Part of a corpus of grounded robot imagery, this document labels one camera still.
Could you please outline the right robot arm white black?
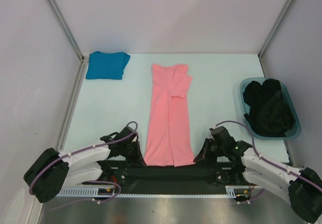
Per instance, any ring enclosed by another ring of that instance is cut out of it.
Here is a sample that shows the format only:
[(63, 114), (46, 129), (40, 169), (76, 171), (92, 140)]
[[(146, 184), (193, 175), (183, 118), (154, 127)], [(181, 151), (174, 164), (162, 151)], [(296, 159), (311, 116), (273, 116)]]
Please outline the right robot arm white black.
[(321, 178), (313, 169), (299, 169), (269, 159), (253, 144), (235, 141), (223, 127), (210, 129), (194, 162), (215, 163), (226, 157), (238, 166), (232, 171), (237, 184), (249, 182), (273, 193), (288, 203), (304, 221), (315, 223), (321, 216)]

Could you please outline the pink t shirt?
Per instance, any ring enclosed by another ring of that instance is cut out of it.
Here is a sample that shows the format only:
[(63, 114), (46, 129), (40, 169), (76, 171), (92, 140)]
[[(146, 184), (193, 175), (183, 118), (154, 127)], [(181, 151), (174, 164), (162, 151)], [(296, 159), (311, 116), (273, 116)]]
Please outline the pink t shirt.
[(187, 94), (188, 66), (152, 66), (152, 98), (144, 161), (148, 166), (194, 164)]

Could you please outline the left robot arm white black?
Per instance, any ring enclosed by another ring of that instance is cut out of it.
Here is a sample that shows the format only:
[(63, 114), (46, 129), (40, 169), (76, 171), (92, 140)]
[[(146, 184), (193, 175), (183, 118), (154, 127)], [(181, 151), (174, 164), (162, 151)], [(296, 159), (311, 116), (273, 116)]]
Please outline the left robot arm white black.
[(108, 160), (122, 156), (130, 167), (144, 167), (138, 133), (129, 126), (100, 137), (95, 144), (71, 152), (46, 149), (24, 174), (29, 193), (40, 203), (52, 200), (62, 189), (78, 184), (118, 185)]

